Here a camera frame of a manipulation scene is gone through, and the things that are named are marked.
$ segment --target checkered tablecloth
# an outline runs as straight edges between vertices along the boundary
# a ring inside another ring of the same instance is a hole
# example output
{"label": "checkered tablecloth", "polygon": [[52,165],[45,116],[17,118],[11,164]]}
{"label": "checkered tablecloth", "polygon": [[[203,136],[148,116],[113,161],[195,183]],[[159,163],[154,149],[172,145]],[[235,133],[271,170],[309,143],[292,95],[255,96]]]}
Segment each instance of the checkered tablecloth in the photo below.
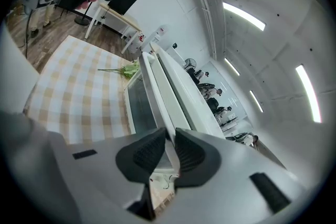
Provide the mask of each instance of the checkered tablecloth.
{"label": "checkered tablecloth", "polygon": [[123,90],[127,79],[97,69],[130,62],[68,36],[44,67],[27,115],[69,144],[130,134]]}

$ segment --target white ceiling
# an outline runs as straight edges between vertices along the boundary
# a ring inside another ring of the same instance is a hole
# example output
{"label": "white ceiling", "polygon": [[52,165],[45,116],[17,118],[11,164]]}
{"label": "white ceiling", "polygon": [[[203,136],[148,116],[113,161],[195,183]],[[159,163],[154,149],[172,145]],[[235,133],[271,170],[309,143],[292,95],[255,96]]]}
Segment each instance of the white ceiling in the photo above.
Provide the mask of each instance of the white ceiling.
{"label": "white ceiling", "polygon": [[336,38],[325,1],[223,1],[266,23],[261,31],[241,17],[225,12],[227,35],[223,50],[241,73],[237,79],[242,88],[253,90],[265,112],[272,110],[278,121],[311,122],[309,103],[295,71],[302,63],[318,96],[322,120],[330,118],[327,100],[335,100]]}

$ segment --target black shoe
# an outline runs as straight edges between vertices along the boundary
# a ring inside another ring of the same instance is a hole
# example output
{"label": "black shoe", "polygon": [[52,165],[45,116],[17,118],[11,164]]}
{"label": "black shoe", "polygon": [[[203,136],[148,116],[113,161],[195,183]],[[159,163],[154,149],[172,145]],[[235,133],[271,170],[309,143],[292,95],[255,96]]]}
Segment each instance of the black shoe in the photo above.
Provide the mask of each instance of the black shoe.
{"label": "black shoe", "polygon": [[46,25],[43,25],[43,28],[48,27],[49,25],[51,25],[51,22],[48,22]]}
{"label": "black shoe", "polygon": [[31,31],[31,35],[30,35],[30,37],[31,37],[31,38],[34,38],[34,37],[36,37],[37,35],[38,35],[38,29],[35,29],[35,30]]}

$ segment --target black monitor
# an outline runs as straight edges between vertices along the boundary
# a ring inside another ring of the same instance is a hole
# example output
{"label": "black monitor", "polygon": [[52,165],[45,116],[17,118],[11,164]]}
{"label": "black monitor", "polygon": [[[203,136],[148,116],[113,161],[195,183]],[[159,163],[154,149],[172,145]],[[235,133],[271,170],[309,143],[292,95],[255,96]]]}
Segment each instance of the black monitor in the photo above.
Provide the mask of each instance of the black monitor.
{"label": "black monitor", "polygon": [[108,6],[117,13],[124,15],[135,1],[137,0],[111,0]]}

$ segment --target table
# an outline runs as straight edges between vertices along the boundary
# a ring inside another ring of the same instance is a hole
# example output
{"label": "table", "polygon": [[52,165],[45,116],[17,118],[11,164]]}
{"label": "table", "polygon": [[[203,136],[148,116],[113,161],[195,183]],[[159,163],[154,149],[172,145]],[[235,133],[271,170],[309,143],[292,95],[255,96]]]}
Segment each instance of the table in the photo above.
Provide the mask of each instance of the table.
{"label": "table", "polygon": [[114,16],[115,18],[121,20],[123,23],[125,23],[125,24],[127,25],[127,27],[125,28],[125,30],[122,32],[122,36],[121,36],[121,38],[124,37],[124,34],[126,33],[126,31],[127,31],[130,27],[132,27],[132,28],[136,31],[136,33],[132,36],[132,38],[127,42],[126,46],[122,49],[121,54],[123,54],[123,53],[127,50],[127,48],[131,45],[131,43],[134,41],[134,39],[139,35],[139,33],[141,32],[141,29],[140,29],[140,27],[139,27],[135,22],[133,22],[130,18],[127,18],[127,16],[125,16],[125,15],[121,15],[121,14],[115,12],[115,11],[112,10],[107,4],[99,3],[99,7],[98,7],[98,9],[97,9],[97,11],[96,11],[94,17],[92,18],[92,21],[91,21],[91,23],[90,23],[90,26],[89,26],[89,28],[88,28],[86,34],[85,34],[85,39],[87,39],[87,38],[89,37],[89,34],[90,34],[91,29],[92,29],[93,23],[94,23],[95,25],[97,25],[97,23],[98,23],[97,18],[98,18],[99,13],[100,13],[102,10],[103,10],[105,13],[107,12],[108,14],[111,14],[111,15]]}

